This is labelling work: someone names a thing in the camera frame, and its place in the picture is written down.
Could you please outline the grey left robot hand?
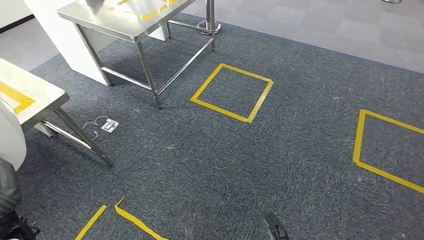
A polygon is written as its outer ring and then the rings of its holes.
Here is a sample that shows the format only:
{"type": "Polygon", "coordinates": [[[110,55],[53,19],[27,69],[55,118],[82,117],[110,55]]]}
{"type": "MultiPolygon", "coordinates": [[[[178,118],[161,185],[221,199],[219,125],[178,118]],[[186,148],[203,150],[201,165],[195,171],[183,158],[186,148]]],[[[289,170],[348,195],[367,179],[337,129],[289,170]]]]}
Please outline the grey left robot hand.
{"type": "Polygon", "coordinates": [[[21,203],[23,195],[20,190],[18,175],[14,166],[0,159],[0,215],[5,216],[21,203]]]}

